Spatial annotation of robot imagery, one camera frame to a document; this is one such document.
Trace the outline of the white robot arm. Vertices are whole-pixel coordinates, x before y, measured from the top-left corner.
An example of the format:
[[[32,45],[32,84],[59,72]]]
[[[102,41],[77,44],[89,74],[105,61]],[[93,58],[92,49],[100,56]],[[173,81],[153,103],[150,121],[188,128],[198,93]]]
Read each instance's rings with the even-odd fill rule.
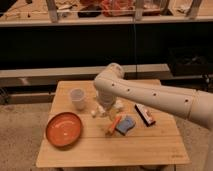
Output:
[[[211,136],[203,171],[213,171],[213,93],[125,80],[124,70],[117,63],[109,64],[95,77],[94,87],[103,107],[111,107],[121,97],[208,129]]]

